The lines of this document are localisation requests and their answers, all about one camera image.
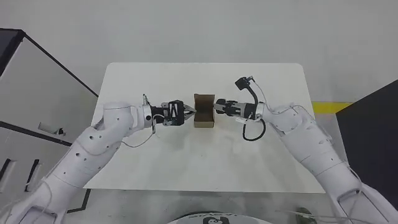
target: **robot logo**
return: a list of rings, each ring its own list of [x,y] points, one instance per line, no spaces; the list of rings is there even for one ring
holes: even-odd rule
[[[229,224],[229,220],[226,217],[220,217],[220,219],[215,217],[206,217],[203,219],[203,224]]]

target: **black cable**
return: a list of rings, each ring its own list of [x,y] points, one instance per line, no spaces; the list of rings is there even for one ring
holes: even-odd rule
[[[245,134],[246,134],[246,123],[243,125],[243,130],[242,130],[242,137],[244,140],[246,141],[257,141],[260,138],[263,137],[263,135],[266,133],[267,130],[267,126],[266,126],[266,122],[263,119],[260,119],[261,123],[262,123],[262,133],[260,134],[260,136],[254,138],[254,139],[248,139]]]
[[[259,104],[259,99],[257,98],[256,93],[253,91],[253,89],[251,89],[250,86],[248,86],[246,89],[247,89],[247,90],[249,91],[249,93],[253,96],[253,98],[254,98],[254,105],[255,105],[256,108],[257,108],[257,105]]]

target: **cabinet handle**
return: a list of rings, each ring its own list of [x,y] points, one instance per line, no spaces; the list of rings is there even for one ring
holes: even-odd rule
[[[63,128],[56,128],[53,126],[49,126],[47,124],[43,124],[40,122],[39,127],[37,128],[41,131],[45,131],[46,133],[51,133],[54,135],[59,135],[59,136],[66,136],[67,133],[63,130]]]

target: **cabinet door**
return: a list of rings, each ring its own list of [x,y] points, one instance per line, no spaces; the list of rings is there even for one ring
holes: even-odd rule
[[[96,100],[28,39],[0,77],[0,121],[67,142],[90,125]],[[52,134],[58,128],[66,135]]]

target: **cardboard box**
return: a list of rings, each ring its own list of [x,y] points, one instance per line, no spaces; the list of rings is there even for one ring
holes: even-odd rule
[[[214,99],[215,95],[194,94],[195,98],[195,119],[193,125],[196,128],[214,127]]]

